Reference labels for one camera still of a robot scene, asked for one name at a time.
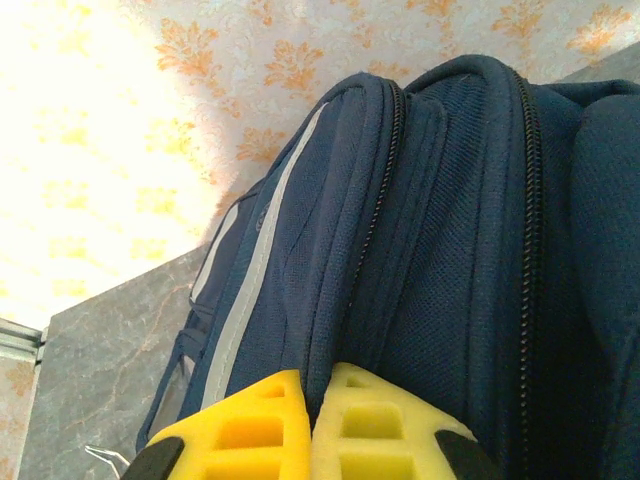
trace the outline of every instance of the floral wallpaper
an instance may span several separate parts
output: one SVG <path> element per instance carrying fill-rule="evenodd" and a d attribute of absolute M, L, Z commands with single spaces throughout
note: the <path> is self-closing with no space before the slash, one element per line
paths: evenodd
<path fill-rule="evenodd" d="M 554 81 L 640 39 L 640 1 L 0 2 L 0 316 L 50 316 L 212 235 L 318 97 L 463 53 Z"/>
<path fill-rule="evenodd" d="M 0 480 L 17 475 L 27 433 L 34 370 L 30 362 L 0 357 Z"/>

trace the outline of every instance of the yellow foam block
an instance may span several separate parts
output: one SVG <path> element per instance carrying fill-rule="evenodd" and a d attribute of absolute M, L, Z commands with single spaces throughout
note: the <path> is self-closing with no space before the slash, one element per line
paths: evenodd
<path fill-rule="evenodd" d="M 333 370 L 311 442 L 312 480 L 456 480 L 434 434 L 455 418 L 354 365 Z"/>
<path fill-rule="evenodd" d="M 149 445 L 181 437 L 170 480 L 304 480 L 311 435 L 297 370 L 276 373 L 175 423 Z"/>

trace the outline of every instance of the reflective strip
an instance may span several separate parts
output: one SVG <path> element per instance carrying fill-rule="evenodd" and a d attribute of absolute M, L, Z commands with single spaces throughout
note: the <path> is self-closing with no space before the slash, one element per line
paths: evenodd
<path fill-rule="evenodd" d="M 271 246 L 273 245 L 276 224 L 278 223 L 280 205 L 282 204 L 287 182 L 289 181 L 293 167 L 296 165 L 300 154 L 307 145 L 318 123 L 318 118 L 325 105 L 320 107 L 313 117 L 311 117 L 309 125 L 307 125 L 307 128 L 300 137 L 300 141 L 293 151 L 289 163 L 287 163 L 284 168 L 278 185 L 273 192 L 273 198 L 271 199 L 269 210 L 258 234 L 247 274 L 233 302 L 233 306 L 229 311 L 227 320 L 222 327 L 220 338 L 218 338 L 218 343 L 213 353 L 213 359 L 211 360 L 211 366 L 209 367 L 209 373 L 207 375 L 207 383 L 205 384 L 204 394 L 202 396 L 201 409 L 222 400 L 227 391 L 229 379 L 231 378 L 231 370 L 233 369 L 233 364 L 235 363 L 236 355 L 240 348 L 240 342 L 247 329 L 249 318 L 258 299 L 262 282 L 264 281 L 269 256 L 271 255 Z"/>
<path fill-rule="evenodd" d="M 213 267 L 213 260 L 216 257 L 216 252 L 218 251 L 218 247 L 220 246 L 220 242 L 227 234 L 229 229 L 233 226 L 234 222 L 238 218 L 238 204 L 236 203 L 231 209 L 227 212 L 227 215 L 224 217 L 224 221 L 222 222 L 222 227 L 220 227 L 220 231 L 218 232 L 218 236 L 211 245 L 211 250 L 209 250 L 209 254 L 207 255 L 207 259 L 204 261 L 204 265 L 202 265 L 202 270 L 200 270 L 200 275 L 196 279 L 193 284 L 193 288 L 191 289 L 191 301 L 195 302 L 198 299 L 198 295 L 202 292 L 202 289 L 207 283 L 209 279 L 209 275 L 211 274 L 211 268 Z"/>

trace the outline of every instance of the black plastic part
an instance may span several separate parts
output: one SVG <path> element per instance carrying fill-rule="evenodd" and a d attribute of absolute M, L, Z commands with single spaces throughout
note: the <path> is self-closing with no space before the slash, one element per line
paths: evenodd
<path fill-rule="evenodd" d="M 182 450 L 184 441 L 180 437 L 165 438 L 145 447 L 120 480 L 168 480 Z"/>
<path fill-rule="evenodd" d="M 498 468 L 473 440 L 449 430 L 436 432 L 440 450 L 457 480 L 501 480 Z"/>

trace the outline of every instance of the blue fabric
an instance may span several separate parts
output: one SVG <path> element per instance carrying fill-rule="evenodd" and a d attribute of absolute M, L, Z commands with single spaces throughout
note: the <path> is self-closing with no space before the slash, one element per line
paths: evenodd
<path fill-rule="evenodd" d="M 640 458 L 640 88 L 616 81 L 530 91 L 542 137 L 545 227 L 530 476 L 633 478 Z M 316 109 L 324 104 L 287 184 L 226 394 L 299 369 L 313 422 L 333 364 L 352 362 L 469 425 L 505 477 L 519 478 L 526 156 L 513 72 L 465 56 L 409 85 L 392 164 L 397 111 L 388 81 L 356 75 Z M 309 118 L 240 201 L 193 305 L 187 325 L 206 341 L 182 416 L 199 408 L 256 225 Z"/>

